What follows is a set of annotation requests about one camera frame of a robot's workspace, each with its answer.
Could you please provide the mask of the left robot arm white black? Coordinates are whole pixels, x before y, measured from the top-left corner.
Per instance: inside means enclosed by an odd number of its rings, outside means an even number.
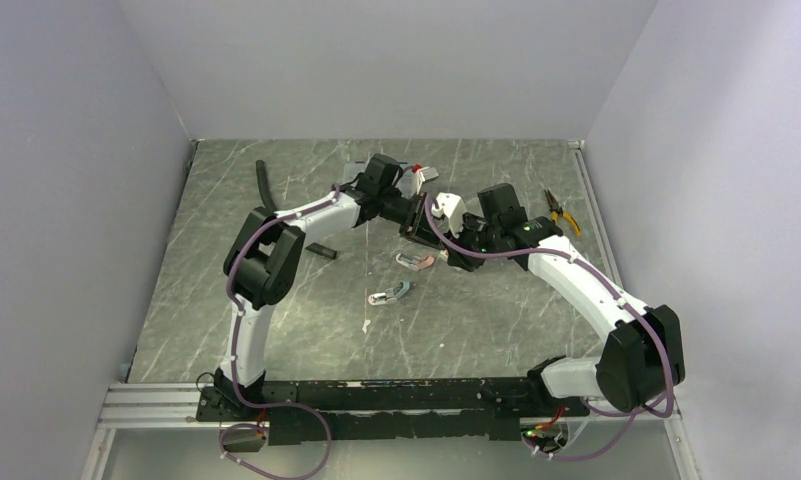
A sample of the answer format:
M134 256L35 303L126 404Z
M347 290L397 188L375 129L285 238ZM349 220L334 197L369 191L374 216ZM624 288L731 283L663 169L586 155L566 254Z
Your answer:
M398 224L402 237L439 247L424 218L423 193L437 177L433 167L376 154L352 180L334 185L316 201L249 213L223 265L232 320L224 359L214 372L214 387L233 417L248 420L265 402L271 318L295 282L306 246L381 217Z

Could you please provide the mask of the blue mini stapler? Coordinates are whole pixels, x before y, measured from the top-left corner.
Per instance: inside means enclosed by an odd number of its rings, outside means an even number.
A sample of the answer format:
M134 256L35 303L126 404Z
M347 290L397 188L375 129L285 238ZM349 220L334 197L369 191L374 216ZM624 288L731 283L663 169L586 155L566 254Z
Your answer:
M411 283L409 281L400 281L393 287L383 292L377 292L369 295L367 302L371 306L392 304L405 296L410 289Z

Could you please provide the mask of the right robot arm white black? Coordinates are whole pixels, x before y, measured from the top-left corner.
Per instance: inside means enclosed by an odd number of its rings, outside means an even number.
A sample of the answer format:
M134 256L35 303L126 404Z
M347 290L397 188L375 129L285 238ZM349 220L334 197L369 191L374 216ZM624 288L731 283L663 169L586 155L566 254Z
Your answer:
M680 321L668 306L651 307L627 293L591 264L558 225L522 212L491 219L433 208L446 219L436 234L449 264L473 271L484 261L505 258L552 286L588 321L603 342L597 357L549 359L526 401L540 415L553 413L565 398L602 399L621 414L673 411L673 389L685 377Z

